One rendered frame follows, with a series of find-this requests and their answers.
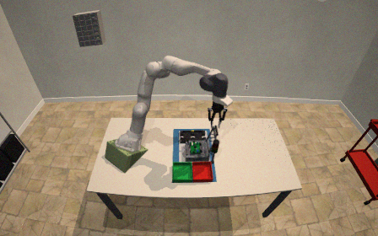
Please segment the red open-top bin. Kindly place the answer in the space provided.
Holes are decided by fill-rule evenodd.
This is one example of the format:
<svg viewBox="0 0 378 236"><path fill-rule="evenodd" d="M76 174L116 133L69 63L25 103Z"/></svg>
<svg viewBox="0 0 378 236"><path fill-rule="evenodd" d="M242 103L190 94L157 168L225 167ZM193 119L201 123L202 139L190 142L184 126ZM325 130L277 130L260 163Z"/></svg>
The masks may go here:
<svg viewBox="0 0 378 236"><path fill-rule="evenodd" d="M210 163L192 162L193 182L213 182L212 164Z"/></svg>

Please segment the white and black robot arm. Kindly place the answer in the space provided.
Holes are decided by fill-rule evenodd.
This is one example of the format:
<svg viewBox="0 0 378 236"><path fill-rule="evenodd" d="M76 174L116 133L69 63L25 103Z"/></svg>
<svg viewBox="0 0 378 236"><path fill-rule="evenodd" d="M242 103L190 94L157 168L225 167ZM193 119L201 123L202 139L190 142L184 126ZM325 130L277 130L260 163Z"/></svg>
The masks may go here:
<svg viewBox="0 0 378 236"><path fill-rule="evenodd" d="M136 105L134 105L132 110L133 115L130 129L127 130L127 133L120 135L118 141L115 141L116 147L123 148L131 152L139 151L141 149L143 129L146 115L150 109L154 80L156 79L153 77L167 78L170 75L170 72L178 76L198 73L203 75L199 81L201 88L208 92L213 92L212 100L214 103L221 104L226 107L233 103L233 100L226 93L228 88L228 79L226 75L221 73L218 69L212 69L196 63L183 61L173 56L165 56L163 61L160 63L150 62L146 66L145 71L140 78L140 83L138 86L138 102ZM208 74L206 75L206 73Z"/></svg>

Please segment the green bin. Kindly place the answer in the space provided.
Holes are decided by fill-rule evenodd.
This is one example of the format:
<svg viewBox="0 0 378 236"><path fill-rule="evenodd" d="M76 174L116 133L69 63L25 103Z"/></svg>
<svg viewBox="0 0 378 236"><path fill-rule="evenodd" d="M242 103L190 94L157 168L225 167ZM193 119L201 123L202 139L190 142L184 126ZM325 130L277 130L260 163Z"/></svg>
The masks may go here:
<svg viewBox="0 0 378 236"><path fill-rule="evenodd" d="M173 183L189 183L192 182L192 162L173 162L174 179Z"/></svg>

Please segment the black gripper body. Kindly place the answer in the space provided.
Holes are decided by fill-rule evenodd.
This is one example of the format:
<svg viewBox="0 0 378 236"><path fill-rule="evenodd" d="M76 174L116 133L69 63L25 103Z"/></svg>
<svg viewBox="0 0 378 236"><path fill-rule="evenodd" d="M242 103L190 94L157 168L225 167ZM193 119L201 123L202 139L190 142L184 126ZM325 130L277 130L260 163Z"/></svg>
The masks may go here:
<svg viewBox="0 0 378 236"><path fill-rule="evenodd" d="M218 111L216 113L219 113L219 109L221 109L221 111L224 109L224 106L221 105L221 104L217 104L217 103L214 103L213 102L213 105L212 105L212 110L213 112L217 109Z"/></svg>

